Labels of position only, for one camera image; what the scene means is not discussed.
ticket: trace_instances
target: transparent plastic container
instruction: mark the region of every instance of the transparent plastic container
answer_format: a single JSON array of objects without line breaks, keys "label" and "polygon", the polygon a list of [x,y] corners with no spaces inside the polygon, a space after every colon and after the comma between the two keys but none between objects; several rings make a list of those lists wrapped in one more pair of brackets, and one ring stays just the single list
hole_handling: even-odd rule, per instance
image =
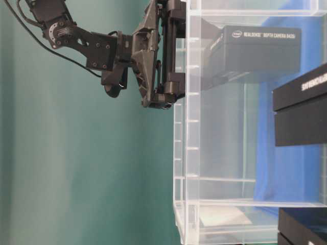
[{"label": "transparent plastic container", "polygon": [[[188,0],[186,4],[186,39],[179,42],[176,63],[176,71],[186,72],[186,96],[174,108],[174,211],[181,242],[276,242],[279,207],[327,204],[326,147],[275,147],[272,109],[275,88],[323,63],[327,1]],[[267,53],[265,47],[262,50],[273,57],[272,62],[253,54],[271,66],[300,59],[298,69],[276,69],[277,65],[251,70],[250,55],[248,68],[239,64],[219,71],[236,63],[225,52],[222,64],[216,53],[221,32],[215,28],[226,26],[300,30],[299,57],[285,56],[277,48],[278,59],[274,49]],[[240,32],[233,34],[237,38]],[[245,44],[241,52],[249,47]]]}]

